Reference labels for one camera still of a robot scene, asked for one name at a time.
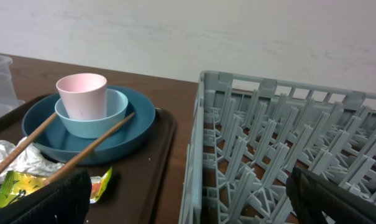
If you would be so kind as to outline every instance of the wooden stick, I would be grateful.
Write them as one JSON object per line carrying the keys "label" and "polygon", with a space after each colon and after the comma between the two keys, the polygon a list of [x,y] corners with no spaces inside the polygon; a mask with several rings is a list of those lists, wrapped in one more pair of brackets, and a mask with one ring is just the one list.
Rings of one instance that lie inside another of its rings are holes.
{"label": "wooden stick", "polygon": [[101,144],[107,137],[109,137],[113,132],[117,131],[121,126],[123,126],[128,120],[130,120],[135,113],[131,113],[128,117],[124,118],[122,121],[115,124],[111,129],[106,131],[101,137],[97,138],[93,143],[91,143],[87,148],[73,157],[69,162],[67,162],[61,169],[56,171],[56,173],[52,174],[49,178],[43,181],[44,185],[48,185],[49,183],[67,175],[75,165],[77,165],[80,161],[82,161],[88,154],[90,154],[99,144]]}
{"label": "wooden stick", "polygon": [[53,113],[49,118],[47,118],[36,130],[30,134],[25,141],[20,143],[12,153],[10,153],[3,161],[0,162],[0,174],[7,169],[7,167],[21,154],[25,148],[34,141],[44,130],[51,124],[51,122],[57,117],[56,113]]}

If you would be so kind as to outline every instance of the dark blue bowl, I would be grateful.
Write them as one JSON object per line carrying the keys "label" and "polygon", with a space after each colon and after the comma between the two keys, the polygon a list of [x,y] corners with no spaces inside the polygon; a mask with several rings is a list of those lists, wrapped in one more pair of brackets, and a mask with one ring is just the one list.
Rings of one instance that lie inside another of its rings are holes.
{"label": "dark blue bowl", "polygon": [[[155,107],[143,94],[121,86],[108,86],[125,94],[129,100],[126,116],[135,112],[134,117],[121,129],[102,142],[81,165],[94,165],[110,162],[127,155],[145,139],[155,119]],[[59,94],[48,96],[37,102],[25,114],[22,130],[30,135],[41,123],[54,113]],[[68,162],[85,149],[95,139],[83,139],[70,134],[60,118],[55,120],[33,142],[33,145],[48,157],[60,162]]]}

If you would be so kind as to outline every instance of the gray plastic dish rack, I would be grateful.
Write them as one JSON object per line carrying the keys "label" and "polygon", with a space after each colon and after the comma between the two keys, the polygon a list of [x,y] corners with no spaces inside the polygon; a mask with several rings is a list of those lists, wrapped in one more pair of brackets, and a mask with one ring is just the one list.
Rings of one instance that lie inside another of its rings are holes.
{"label": "gray plastic dish rack", "polygon": [[[259,87],[235,90],[234,80]],[[276,95],[280,87],[290,91]],[[344,97],[331,102],[333,95]],[[179,223],[200,223],[210,210],[218,223],[291,222],[285,183],[294,166],[376,204],[376,111],[366,99],[376,94],[202,72]]]}

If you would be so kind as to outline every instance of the dark brown tray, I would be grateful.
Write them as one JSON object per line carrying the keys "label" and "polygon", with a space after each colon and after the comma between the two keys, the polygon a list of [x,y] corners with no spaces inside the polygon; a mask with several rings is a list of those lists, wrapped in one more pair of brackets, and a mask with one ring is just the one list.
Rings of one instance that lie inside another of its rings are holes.
{"label": "dark brown tray", "polygon": [[[0,139],[17,144],[24,137],[22,118],[45,96],[40,96],[0,118]],[[103,175],[113,166],[113,175],[102,198],[91,204],[88,223],[149,223],[173,135],[174,117],[156,109],[154,128],[147,142],[127,156],[101,166],[88,166],[91,176]]]}

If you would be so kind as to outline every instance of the pink cup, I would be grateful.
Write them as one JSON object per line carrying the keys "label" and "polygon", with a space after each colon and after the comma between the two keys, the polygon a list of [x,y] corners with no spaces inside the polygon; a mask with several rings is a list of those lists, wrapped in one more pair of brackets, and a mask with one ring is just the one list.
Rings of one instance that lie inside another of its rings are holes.
{"label": "pink cup", "polygon": [[69,118],[93,120],[106,117],[106,78],[80,73],[61,78],[57,89]]}

